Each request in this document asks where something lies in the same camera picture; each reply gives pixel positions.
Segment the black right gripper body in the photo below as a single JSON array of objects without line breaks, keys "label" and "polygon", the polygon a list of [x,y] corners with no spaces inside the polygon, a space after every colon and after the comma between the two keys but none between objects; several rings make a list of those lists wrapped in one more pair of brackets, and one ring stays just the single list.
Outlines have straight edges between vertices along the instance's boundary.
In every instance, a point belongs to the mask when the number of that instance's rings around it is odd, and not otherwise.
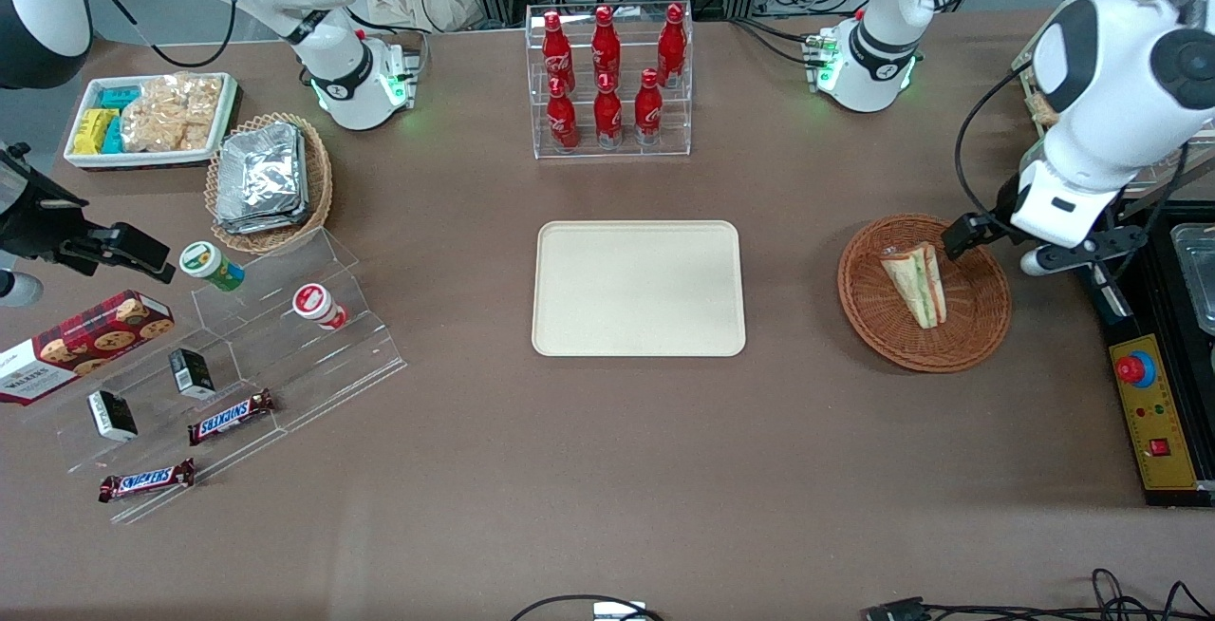
[{"label": "black right gripper body", "polygon": [[2,143],[1,248],[26,260],[58,261],[66,245],[87,239],[87,201],[28,165],[27,153],[27,143]]}]

